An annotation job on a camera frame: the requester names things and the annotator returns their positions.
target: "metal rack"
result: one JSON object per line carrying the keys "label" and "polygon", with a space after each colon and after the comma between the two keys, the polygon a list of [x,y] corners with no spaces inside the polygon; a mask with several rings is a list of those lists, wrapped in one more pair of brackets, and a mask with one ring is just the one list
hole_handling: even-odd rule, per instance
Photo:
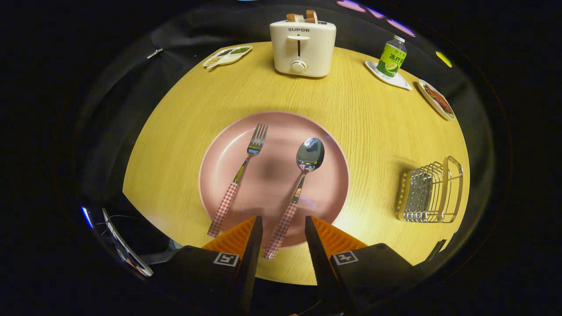
{"label": "metal rack", "polygon": [[398,218],[416,223],[452,223],[462,194],[463,167],[459,162],[451,156],[446,157],[443,164],[435,161],[402,176]]}

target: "wooden tabletop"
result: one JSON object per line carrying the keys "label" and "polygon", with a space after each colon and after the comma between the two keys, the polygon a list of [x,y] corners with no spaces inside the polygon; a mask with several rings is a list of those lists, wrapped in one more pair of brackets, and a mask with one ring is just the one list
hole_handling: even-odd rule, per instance
{"label": "wooden tabletop", "polygon": [[[131,203],[181,245],[203,246],[211,240],[206,234],[211,219],[198,191],[206,149],[224,128],[244,116],[288,111],[322,125],[347,157],[350,189],[333,223],[336,227],[368,245],[386,243],[412,265],[425,260],[438,241],[448,243],[466,209],[468,153],[457,120],[446,121],[427,103],[416,87],[417,78],[399,70],[414,90],[388,85],[364,64],[377,58],[338,47],[328,76],[283,75],[275,71],[271,42],[250,45],[252,51],[231,65],[207,70],[202,67],[204,58],[160,101],[127,166],[123,192]],[[398,220],[401,173],[442,162],[446,156],[464,168],[456,220],[451,224]],[[260,254],[256,276],[315,285],[308,245],[281,249],[273,261]]]}

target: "spoon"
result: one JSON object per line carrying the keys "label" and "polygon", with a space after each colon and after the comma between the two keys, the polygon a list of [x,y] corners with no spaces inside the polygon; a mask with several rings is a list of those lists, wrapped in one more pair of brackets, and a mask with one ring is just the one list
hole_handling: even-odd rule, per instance
{"label": "spoon", "polygon": [[235,60],[238,59],[238,58],[240,58],[240,56],[226,55],[226,56],[224,56],[221,60],[219,60],[218,62],[216,62],[216,63],[214,63],[214,64],[212,64],[212,65],[209,65],[209,66],[207,66],[207,67],[205,67],[205,68],[211,69],[211,68],[213,68],[213,67],[215,67],[215,66],[222,65],[222,64],[227,64],[227,63],[229,63],[229,62],[235,61]]}
{"label": "spoon", "polygon": [[302,144],[297,152],[297,165],[302,170],[302,178],[294,192],[293,199],[281,219],[281,223],[275,229],[268,246],[265,248],[263,257],[268,260],[273,260],[277,255],[277,251],[281,248],[281,244],[285,239],[289,225],[293,220],[294,214],[297,210],[298,199],[301,196],[302,185],[305,182],[307,173],[312,172],[318,168],[324,161],[324,144],[318,137],[311,137]]}

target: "green label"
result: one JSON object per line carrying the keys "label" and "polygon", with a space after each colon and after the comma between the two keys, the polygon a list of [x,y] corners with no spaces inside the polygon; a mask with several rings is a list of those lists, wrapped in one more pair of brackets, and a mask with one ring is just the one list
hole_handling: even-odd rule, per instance
{"label": "green label", "polygon": [[377,70],[384,73],[387,76],[394,77],[404,59],[406,58],[406,53],[402,52],[394,46],[386,44],[384,46],[384,51],[380,57],[379,64],[377,65]]}

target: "red checkered handle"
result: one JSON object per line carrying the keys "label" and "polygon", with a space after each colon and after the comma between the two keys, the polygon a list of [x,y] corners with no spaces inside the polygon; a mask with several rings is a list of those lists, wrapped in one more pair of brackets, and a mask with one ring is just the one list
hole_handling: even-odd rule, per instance
{"label": "red checkered handle", "polygon": [[230,208],[230,203],[232,203],[232,199],[236,194],[236,189],[238,189],[237,183],[231,183],[226,191],[226,194],[223,197],[222,202],[220,203],[219,210],[215,213],[215,217],[212,218],[211,227],[209,227],[209,231],[207,235],[215,238],[220,233],[220,227],[223,225],[224,218],[226,217],[226,212]]}
{"label": "red checkered handle", "polygon": [[297,211],[297,205],[295,203],[289,204],[287,209],[285,210],[285,214],[283,214],[283,218],[281,219],[281,223],[275,229],[271,240],[269,241],[268,246],[265,248],[263,257],[268,260],[275,259],[277,255],[277,251],[281,248],[281,244],[285,239],[285,235],[289,230],[289,226],[291,225],[291,221],[293,220],[294,214]]}

